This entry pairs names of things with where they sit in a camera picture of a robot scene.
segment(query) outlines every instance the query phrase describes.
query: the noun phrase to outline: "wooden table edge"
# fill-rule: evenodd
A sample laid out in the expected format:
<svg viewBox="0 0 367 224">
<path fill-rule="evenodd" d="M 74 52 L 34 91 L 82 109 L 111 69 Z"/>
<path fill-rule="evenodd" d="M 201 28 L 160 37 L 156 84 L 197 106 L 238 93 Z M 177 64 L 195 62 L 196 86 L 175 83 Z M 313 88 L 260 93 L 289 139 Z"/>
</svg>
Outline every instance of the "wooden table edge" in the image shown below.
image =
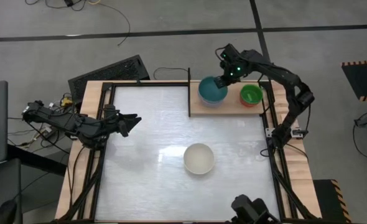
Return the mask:
<svg viewBox="0 0 367 224">
<path fill-rule="evenodd" d="M 187 80 L 144 80 L 141 81 L 144 83 L 157 83 L 157 82 L 171 82 L 171 83 L 177 83 L 177 82 L 187 82 Z M 244 82 L 249 82 L 249 83 L 254 83 L 256 82 L 256 80 L 245 80 Z M 86 89 L 85 89 L 85 94 L 84 94 L 84 98 L 83 98 L 83 104 L 81 106 L 81 112 L 83 114 L 88 114 L 88 116 L 91 116 L 93 118 L 96 117 L 96 114 L 98 112 L 98 105 L 100 102 L 100 95 L 101 95 L 101 89 L 102 89 L 102 84 L 103 83 L 136 83 L 136 81 L 131 81 L 131 80 L 123 80 L 123 81 L 89 81 L 86 85 Z M 277 108 L 277 117 L 278 117 L 278 121 L 281 122 L 282 119 L 280 118 L 281 116 L 285 115 L 285 113 L 287 114 L 288 112 L 288 104 L 286 101 L 286 93 L 284 91 L 283 86 L 281 86 L 280 84 L 272 81 L 272 87 L 273 87 L 273 91 L 274 91 L 274 95 L 275 95 L 275 107 L 279 107 L 279 110 Z M 300 146 L 301 149 L 304 150 L 305 152 L 305 148 L 304 148 L 304 144 L 302 142 L 302 140 L 296 140 L 296 146 Z M 79 152 L 79 150 L 82 148 L 81 143 L 79 142 L 74 142 L 72 144 L 72 150 L 70 152 L 70 156 L 69 156 L 69 168 L 71 170 L 72 174 L 72 167 L 73 167 L 73 163 L 77 157 L 77 154 Z M 84 172 L 86 171 L 86 166 L 87 166 L 87 162 L 88 162 L 88 156 L 86 156 L 87 154 L 89 154 L 88 152 L 89 149 L 85 149 L 85 152 L 82 152 L 82 154 L 80 155 L 80 162 L 77 162 L 77 168 L 76 168 L 76 176 L 75 176 L 75 186 L 73 189 L 73 202 L 75 201 L 75 199 L 78 197 L 78 195 L 80 194 L 80 192 L 83 190 L 83 177 L 85 174 L 82 174 L 82 171 L 78 171 L 78 170 L 83 170 Z M 317 196 L 316 196 L 316 192 L 315 192 L 315 188 L 313 185 L 313 180 L 312 180 L 312 176 L 311 173 L 309 171 L 309 164 L 308 162 L 306 162 L 307 164 L 307 173 L 309 173 L 309 175 L 306 176 L 306 178 L 303 179 L 293 179 L 291 178 L 291 173 L 289 171 L 289 175 L 290 175 L 290 180 L 293 181 L 292 183 L 292 188 L 294 189 L 294 192 L 296 192 L 296 194 L 299 196 L 299 198 L 301 199 L 302 203 L 310 210 L 311 213 L 313 213 L 315 216 L 317 217 L 321 217 L 321 213 L 320 213 L 320 208 L 319 208 L 319 204 L 318 204 L 318 200 L 317 200 Z M 299 192 L 298 190 L 298 186 L 295 185 L 296 182 L 298 182 L 298 180 L 302 180 L 302 181 L 306 181 L 308 182 L 308 184 L 310 185 L 308 187 L 308 189 L 306 190 L 307 192 L 304 194 L 303 192 Z M 286 213 L 286 217 L 290 218 L 290 213 L 289 213 L 289 203 L 288 203 L 288 198 L 287 198 L 287 194 L 286 192 L 281 188 L 281 192 L 282 192 L 282 198 L 284 201 L 284 210 Z M 68 175 L 67 173 L 65 174 L 65 178 L 63 180 L 63 185 L 62 185 L 62 189 L 61 189 L 61 194 L 60 194 L 60 198 L 59 198 L 59 202 L 58 202 L 58 207 L 57 207 L 57 212 L 55 214 L 55 218 L 60 218 L 61 216 L 63 216 L 68 208 L 69 208 L 69 201 L 70 201 L 70 192 L 68 189 Z M 87 200 L 86 200 L 86 208 L 85 208 L 85 212 L 84 212 L 84 218 L 89 218 L 90 214 L 89 214 L 89 208 L 90 208 L 90 202 L 92 202 L 92 194 L 89 194 L 87 196 Z"/>
</svg>

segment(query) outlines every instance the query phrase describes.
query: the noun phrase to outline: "bowl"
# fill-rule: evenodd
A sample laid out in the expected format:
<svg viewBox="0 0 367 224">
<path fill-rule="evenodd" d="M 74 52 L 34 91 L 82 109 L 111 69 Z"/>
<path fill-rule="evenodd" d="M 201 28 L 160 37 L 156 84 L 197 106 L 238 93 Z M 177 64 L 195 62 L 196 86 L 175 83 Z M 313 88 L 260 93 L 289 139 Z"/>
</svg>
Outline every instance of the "bowl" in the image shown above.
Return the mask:
<svg viewBox="0 0 367 224">
<path fill-rule="evenodd" d="M 228 87 L 218 88 L 214 77 L 206 77 L 198 86 L 198 95 L 205 106 L 216 107 L 222 104 L 228 94 Z"/>
<path fill-rule="evenodd" d="M 214 153 L 202 143 L 189 146 L 183 154 L 185 168 L 193 174 L 206 174 L 214 167 Z"/>
<path fill-rule="evenodd" d="M 240 91 L 240 103 L 252 107 L 261 102 L 263 98 L 262 89 L 256 85 L 245 85 Z"/>
</svg>

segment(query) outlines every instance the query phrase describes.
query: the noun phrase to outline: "white table surface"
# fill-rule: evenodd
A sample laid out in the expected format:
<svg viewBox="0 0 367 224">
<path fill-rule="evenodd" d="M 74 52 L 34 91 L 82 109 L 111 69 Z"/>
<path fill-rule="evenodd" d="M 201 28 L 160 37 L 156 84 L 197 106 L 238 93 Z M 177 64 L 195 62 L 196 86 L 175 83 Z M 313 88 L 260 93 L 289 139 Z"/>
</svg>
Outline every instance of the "white table surface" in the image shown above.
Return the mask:
<svg viewBox="0 0 367 224">
<path fill-rule="evenodd" d="M 127 138 L 112 134 L 96 220 L 225 221 L 240 194 L 262 198 L 278 217 L 262 120 L 253 116 L 188 117 L 187 87 L 117 87 L 121 113 L 142 121 Z M 185 170 L 188 146 L 204 143 L 215 155 L 205 175 Z"/>
</svg>

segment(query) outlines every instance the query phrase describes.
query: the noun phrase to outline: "floor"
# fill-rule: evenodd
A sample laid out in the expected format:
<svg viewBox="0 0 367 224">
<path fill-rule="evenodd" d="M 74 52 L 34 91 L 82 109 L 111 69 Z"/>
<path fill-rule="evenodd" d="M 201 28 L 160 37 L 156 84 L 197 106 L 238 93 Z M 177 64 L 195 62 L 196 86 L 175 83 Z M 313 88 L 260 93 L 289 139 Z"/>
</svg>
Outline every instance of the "floor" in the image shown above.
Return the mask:
<svg viewBox="0 0 367 224">
<path fill-rule="evenodd" d="M 100 4 L 86 4 L 75 12 L 48 8 L 44 0 L 31 6 L 23 0 L 0 0 L 0 80 L 9 82 L 9 116 L 19 116 L 29 101 L 58 101 L 69 91 L 68 79 L 136 54 L 149 73 L 157 67 L 190 67 L 194 77 L 201 78 L 221 73 L 214 55 L 217 47 L 232 43 L 240 50 L 256 49 L 300 75 L 314 92 L 310 134 L 305 139 L 312 176 L 337 179 L 353 221 L 367 223 L 367 159 L 356 152 L 351 132 L 353 120 L 367 111 L 367 102 L 356 99 L 340 68 L 342 62 L 367 60 L 367 0 L 361 4 L 355 0 L 102 3 L 129 19 L 133 34 L 120 46 L 129 27 L 122 15 Z M 157 77 L 184 75 L 168 71 Z M 299 121 L 305 124 L 306 114 Z M 8 125 L 10 132 L 29 128 L 14 120 Z M 30 137 L 11 136 L 11 140 L 23 142 Z M 367 153 L 367 128 L 357 130 L 356 139 Z M 69 145 L 66 139 L 61 143 Z M 55 149 L 40 154 L 63 156 Z M 23 175 L 25 184 L 40 173 L 27 169 Z M 61 177 L 47 175 L 37 187 L 27 189 L 25 223 L 53 218 L 61 184 Z M 48 196 L 30 196 L 34 194 Z"/>
</svg>

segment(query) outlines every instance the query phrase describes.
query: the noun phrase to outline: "wooden board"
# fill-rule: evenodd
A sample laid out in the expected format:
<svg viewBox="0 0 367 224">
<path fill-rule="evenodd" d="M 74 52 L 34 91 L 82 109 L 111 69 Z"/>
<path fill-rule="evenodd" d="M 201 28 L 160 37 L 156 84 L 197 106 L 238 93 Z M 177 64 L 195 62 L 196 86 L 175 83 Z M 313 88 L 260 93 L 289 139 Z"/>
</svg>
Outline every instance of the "wooden board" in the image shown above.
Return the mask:
<svg viewBox="0 0 367 224">
<path fill-rule="evenodd" d="M 136 81 L 115 81 L 116 83 L 135 83 Z M 149 81 L 142 81 L 142 82 L 159 82 L 158 80 L 149 80 Z M 165 81 L 163 82 L 184 82 L 184 80 L 174 80 L 174 81 Z M 90 81 L 87 83 L 85 95 L 83 99 L 83 106 L 81 107 L 81 112 L 86 113 L 91 117 L 95 117 L 98 111 L 98 105 L 101 95 L 101 87 L 103 81 Z M 256 81 L 246 81 L 243 83 L 256 83 Z M 272 82 L 273 92 L 275 96 L 275 109 L 277 113 L 277 120 L 278 123 L 282 122 L 282 119 L 286 116 L 288 112 L 288 104 L 286 100 L 286 92 L 282 85 Z M 273 126 L 272 118 L 270 111 L 267 112 L 268 124 L 269 126 Z M 299 149 L 304 149 L 304 144 L 302 140 L 291 140 L 289 144 L 298 147 Z M 72 150 L 69 157 L 69 165 L 72 166 L 76 156 L 81 149 L 82 145 L 79 142 L 74 142 L 72 146 Z M 76 176 L 75 176 L 75 187 L 73 189 L 73 198 L 74 200 L 76 197 L 81 193 L 83 187 L 83 180 L 85 176 L 88 156 L 87 152 L 83 151 L 81 153 L 80 159 L 77 162 L 76 167 Z M 284 148 L 284 152 L 286 155 L 287 167 L 289 169 L 289 175 L 291 180 L 291 186 L 297 196 L 300 198 L 301 202 L 309 209 L 309 211 L 314 214 L 316 217 L 321 217 L 320 209 L 318 200 L 315 193 L 314 184 L 312 181 L 312 176 L 309 170 L 309 165 L 306 158 L 301 155 L 299 152 L 291 149 L 289 146 Z M 276 154 L 277 162 L 279 163 L 279 156 Z M 290 210 L 289 210 L 289 203 L 287 194 L 283 188 L 281 188 L 282 192 L 282 199 L 284 204 L 284 210 L 286 212 L 286 217 L 290 217 Z M 69 189 L 68 189 L 68 179 L 67 174 L 65 174 L 65 180 L 63 181 L 62 191 L 60 194 L 60 199 L 58 202 L 58 209 L 55 214 L 55 218 L 60 218 L 62 215 L 66 213 L 69 208 Z M 92 194 L 87 196 L 84 218 L 90 217 L 89 207 L 92 203 Z"/>
<path fill-rule="evenodd" d="M 190 82 L 190 115 L 249 115 L 249 114 L 261 114 L 264 112 L 262 103 L 248 108 L 240 103 L 240 90 L 245 85 L 257 85 L 256 81 L 243 81 L 228 86 L 228 94 L 223 100 L 222 104 L 217 108 L 210 108 L 203 104 L 202 100 L 198 96 L 199 80 L 193 80 Z M 264 99 L 267 98 L 266 91 L 264 92 Z"/>
</svg>

